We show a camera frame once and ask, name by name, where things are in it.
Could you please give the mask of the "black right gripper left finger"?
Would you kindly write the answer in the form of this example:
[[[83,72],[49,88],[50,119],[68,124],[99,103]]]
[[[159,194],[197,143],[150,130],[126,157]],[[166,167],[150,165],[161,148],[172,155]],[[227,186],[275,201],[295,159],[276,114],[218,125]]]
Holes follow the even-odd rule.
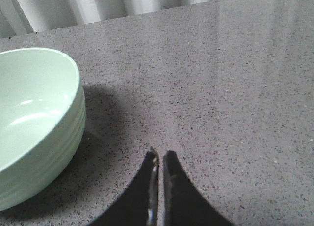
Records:
[[[155,226],[158,212],[159,155],[151,148],[139,171],[117,200],[90,226]]]

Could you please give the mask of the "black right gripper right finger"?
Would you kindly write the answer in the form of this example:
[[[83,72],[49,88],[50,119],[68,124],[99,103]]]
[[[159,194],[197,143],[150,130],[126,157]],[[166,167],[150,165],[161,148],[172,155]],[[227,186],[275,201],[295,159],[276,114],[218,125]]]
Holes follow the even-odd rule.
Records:
[[[183,170],[176,152],[166,152],[163,168],[165,226],[233,225],[199,193]]]

